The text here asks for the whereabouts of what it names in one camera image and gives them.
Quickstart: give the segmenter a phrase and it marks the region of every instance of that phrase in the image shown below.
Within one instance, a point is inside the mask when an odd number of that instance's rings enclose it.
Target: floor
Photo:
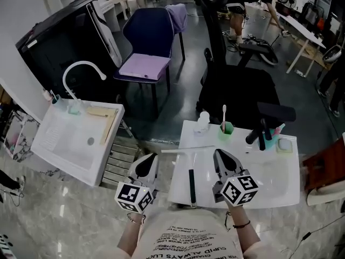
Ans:
[[[203,55],[204,49],[210,47],[208,31],[205,20],[199,7],[191,0],[160,0],[154,6],[165,4],[185,3],[188,16],[188,27],[183,33],[186,61],[182,61],[180,41],[175,37],[172,60],[170,64],[171,92],[167,95],[165,79],[163,78],[157,87],[158,107],[160,115],[154,118],[151,103],[151,89],[144,86],[139,89],[138,84],[130,84],[127,92],[130,113],[126,114],[126,122],[131,125],[137,136],[143,140],[165,141],[178,143],[183,120],[197,120],[198,113],[195,105],[198,100],[201,85],[200,79],[204,74],[206,62]],[[245,25],[243,36],[251,33],[261,37],[263,30],[269,21],[269,13],[257,9],[248,8],[250,19]],[[228,21],[221,21],[223,30],[228,30]],[[278,29],[270,26],[265,39],[271,43],[278,35]],[[131,46],[122,32],[114,34],[115,41],[125,58],[131,52]],[[345,131],[345,111],[340,106],[342,117],[337,119],[329,111],[327,102],[321,99],[316,90],[316,76],[321,70],[318,64],[314,64],[309,76],[301,78],[294,70],[286,74],[286,61],[294,59],[299,51],[289,38],[280,37],[273,46],[279,59],[275,67],[259,62],[253,58],[248,67],[264,69],[271,74],[276,85],[276,90],[281,104],[292,106],[297,113],[294,123],[287,123],[283,134],[297,136],[299,152],[302,154],[314,154],[333,143]],[[240,55],[228,52],[227,62],[238,64]],[[301,58],[295,69],[306,71],[310,60]]]
[[[150,210],[168,208],[170,180],[176,157],[160,154],[160,149],[175,145],[147,143],[147,148],[158,152],[160,171],[157,188],[159,193]],[[34,258],[113,258],[125,223],[127,212],[114,201],[115,191],[102,187],[92,188],[64,175],[51,177],[32,170],[32,163],[17,163],[0,150],[0,169],[9,176],[26,176],[24,197],[18,207],[9,196],[0,205],[0,234],[5,234],[13,244],[18,259]],[[304,169],[301,169],[303,189]],[[309,207],[306,195],[301,192],[298,205],[251,209],[247,214],[262,241],[277,248],[283,258],[292,252],[307,232],[317,230],[341,216],[343,200]],[[225,210],[213,210],[220,221],[225,220]],[[231,218],[227,223],[232,226]],[[332,258],[335,247],[345,232],[345,218],[313,233],[293,255],[293,259]],[[236,231],[229,231],[229,241],[240,250]]]

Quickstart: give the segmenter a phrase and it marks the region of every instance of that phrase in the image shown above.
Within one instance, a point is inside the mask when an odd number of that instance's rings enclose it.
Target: white faucet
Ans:
[[[92,66],[93,68],[95,68],[95,70],[97,71],[97,73],[99,74],[99,76],[101,77],[102,80],[105,80],[107,78],[106,75],[104,75],[101,70],[92,62],[88,62],[86,60],[81,60],[79,62],[76,62],[76,63],[73,63],[71,64],[65,71],[64,75],[63,75],[63,84],[64,84],[64,87],[66,88],[67,92],[71,95],[71,97],[81,106],[84,105],[84,103],[80,100],[80,99],[77,99],[76,96],[73,94],[73,92],[70,90],[70,88],[67,86],[66,84],[66,76],[67,76],[67,73],[75,66],[77,65],[81,65],[81,64],[86,64],[86,65],[90,65]]]

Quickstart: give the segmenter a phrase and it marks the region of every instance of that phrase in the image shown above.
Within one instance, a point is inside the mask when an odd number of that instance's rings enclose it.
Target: black shorts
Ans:
[[[244,2],[228,1],[226,7],[229,11],[243,15],[245,12]]]

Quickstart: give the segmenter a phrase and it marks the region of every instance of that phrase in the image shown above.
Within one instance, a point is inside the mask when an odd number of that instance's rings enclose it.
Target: white sink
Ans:
[[[259,192],[248,204],[247,208],[271,208],[299,203],[300,173],[296,137],[281,135],[289,139],[293,145],[293,153],[277,153],[275,147],[260,151],[257,142],[248,145],[247,129],[235,128],[229,139],[218,139],[219,126],[210,125],[204,136],[197,136],[193,129],[195,122],[183,123],[179,148],[215,146],[233,154],[248,169],[259,186]],[[194,160],[194,176],[197,205],[211,208],[226,208],[225,202],[215,203],[212,187],[219,180],[213,163],[215,149],[197,152]],[[168,200],[189,204],[188,166],[185,155],[178,155]]]
[[[86,106],[117,109],[105,144],[100,145],[107,119],[72,115],[52,105],[41,123],[31,150],[50,164],[91,186],[99,185],[125,109],[122,105],[87,102]]]

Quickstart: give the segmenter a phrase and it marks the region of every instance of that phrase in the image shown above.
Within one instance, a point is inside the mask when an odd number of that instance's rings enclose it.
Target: green cup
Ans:
[[[223,123],[219,126],[218,138],[221,141],[225,141],[232,134],[232,132],[233,132],[233,125],[231,124],[231,122],[225,122],[225,133],[223,133],[223,130],[222,130],[223,126],[222,125],[223,125]]]

